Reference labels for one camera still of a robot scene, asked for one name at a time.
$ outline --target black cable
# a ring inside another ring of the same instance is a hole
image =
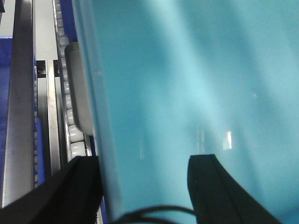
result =
[[[176,205],[161,205],[161,206],[154,206],[154,207],[149,207],[145,209],[140,209],[136,210],[134,212],[131,212],[129,214],[131,215],[143,215],[145,213],[151,213],[151,212],[156,212],[156,211],[182,211],[185,213],[189,213],[191,215],[196,216],[196,213],[188,208],[181,207],[181,206],[176,206]]]
[[[130,213],[127,213],[120,217],[115,222],[109,224],[129,224],[129,223],[156,223],[156,224],[176,224],[174,222],[154,217],[143,217],[144,214],[157,212],[157,211],[182,211],[191,215],[196,216],[195,212],[191,209],[184,208],[181,206],[175,205],[162,205],[154,206],[145,209],[136,210]]]
[[[108,224],[130,224],[130,223],[153,223],[153,224],[177,224],[165,219],[154,217],[132,217],[124,215],[119,220]]]

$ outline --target teal plastic container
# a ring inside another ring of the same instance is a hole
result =
[[[73,6],[111,220],[191,208],[189,156],[216,154],[276,218],[299,223],[297,0]]]

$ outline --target metal guide rail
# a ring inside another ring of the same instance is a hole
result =
[[[16,0],[1,206],[34,187],[34,54],[32,0]]]

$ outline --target gray plastic part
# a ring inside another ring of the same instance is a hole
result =
[[[65,61],[69,79],[74,124],[83,133],[93,135],[82,60],[78,42],[65,48]]]

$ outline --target blue panel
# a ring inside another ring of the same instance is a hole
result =
[[[3,181],[12,43],[12,38],[0,38],[0,183]]]
[[[77,34],[71,0],[60,0],[60,7],[64,22],[64,33],[69,36],[70,42],[76,42]]]
[[[37,183],[41,185],[46,180],[45,175],[45,164],[43,156],[43,133],[42,133],[42,122],[37,118]]]
[[[261,205],[299,223],[298,1],[73,3],[112,219],[191,207],[189,156],[216,154]]]

